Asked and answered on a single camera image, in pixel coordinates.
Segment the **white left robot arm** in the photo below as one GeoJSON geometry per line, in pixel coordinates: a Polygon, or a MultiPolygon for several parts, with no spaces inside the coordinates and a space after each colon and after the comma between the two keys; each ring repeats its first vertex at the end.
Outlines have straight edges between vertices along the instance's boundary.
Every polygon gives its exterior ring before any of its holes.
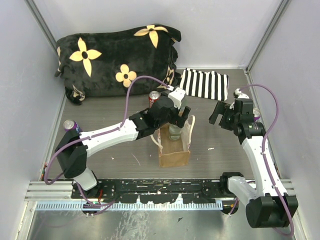
{"type": "Polygon", "coordinates": [[[165,124],[182,128],[190,111],[187,105],[175,107],[172,99],[161,96],[152,107],[136,112],[119,124],[91,132],[66,132],[54,151],[54,158],[66,179],[74,180],[78,190],[88,198],[95,198],[101,186],[87,166],[88,157],[106,148],[151,136],[165,124]]]}

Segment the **burlap canvas tote bag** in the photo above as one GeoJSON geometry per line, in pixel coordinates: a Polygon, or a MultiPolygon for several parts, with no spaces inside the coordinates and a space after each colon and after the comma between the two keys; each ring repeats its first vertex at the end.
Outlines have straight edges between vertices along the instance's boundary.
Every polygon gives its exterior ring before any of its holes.
{"type": "Polygon", "coordinates": [[[181,167],[188,165],[191,154],[189,148],[192,142],[195,122],[196,117],[191,115],[184,123],[184,127],[181,129],[177,140],[171,139],[172,135],[169,131],[169,123],[156,131],[156,138],[153,134],[150,136],[158,149],[158,162],[160,167],[181,167]]]}

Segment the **glass soda water bottle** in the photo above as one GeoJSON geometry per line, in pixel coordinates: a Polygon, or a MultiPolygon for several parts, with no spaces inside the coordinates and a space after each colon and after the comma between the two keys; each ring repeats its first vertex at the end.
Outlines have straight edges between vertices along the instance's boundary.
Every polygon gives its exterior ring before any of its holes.
{"type": "Polygon", "coordinates": [[[172,141],[178,141],[181,138],[182,129],[174,124],[169,125],[168,132],[172,141]]]}

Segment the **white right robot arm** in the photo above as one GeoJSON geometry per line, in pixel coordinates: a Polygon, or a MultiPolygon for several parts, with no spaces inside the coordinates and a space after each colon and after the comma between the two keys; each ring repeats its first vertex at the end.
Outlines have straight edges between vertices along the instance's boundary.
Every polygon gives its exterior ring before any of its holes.
{"type": "Polygon", "coordinates": [[[266,130],[255,121],[254,104],[249,98],[237,98],[233,104],[218,101],[209,123],[230,130],[245,151],[254,176],[251,186],[239,172],[224,172],[219,179],[219,191],[225,197],[235,195],[245,206],[252,228],[285,228],[290,225],[298,208],[298,200],[283,186],[272,161],[266,130]]]}

